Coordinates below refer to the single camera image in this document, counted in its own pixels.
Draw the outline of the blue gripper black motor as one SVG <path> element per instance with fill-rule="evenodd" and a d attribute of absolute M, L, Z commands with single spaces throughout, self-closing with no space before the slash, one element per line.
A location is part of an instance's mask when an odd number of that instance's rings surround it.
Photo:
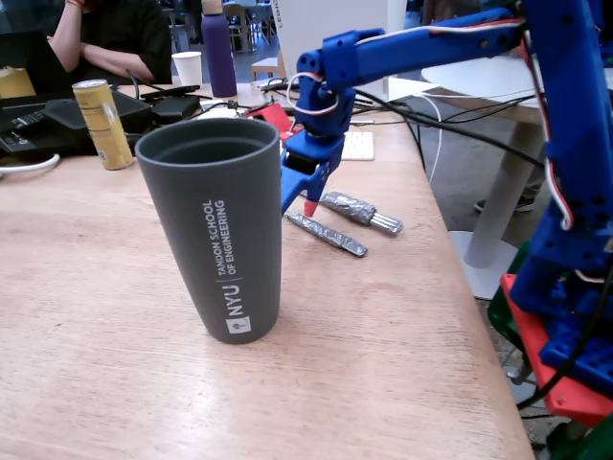
<path fill-rule="evenodd" d="M 282 198 L 284 214 L 297 196 L 306 191 L 304 215 L 312 217 L 318 207 L 329 174 L 341 162 L 345 136 L 318 137 L 302 130 L 285 143 L 282 160 Z"/>

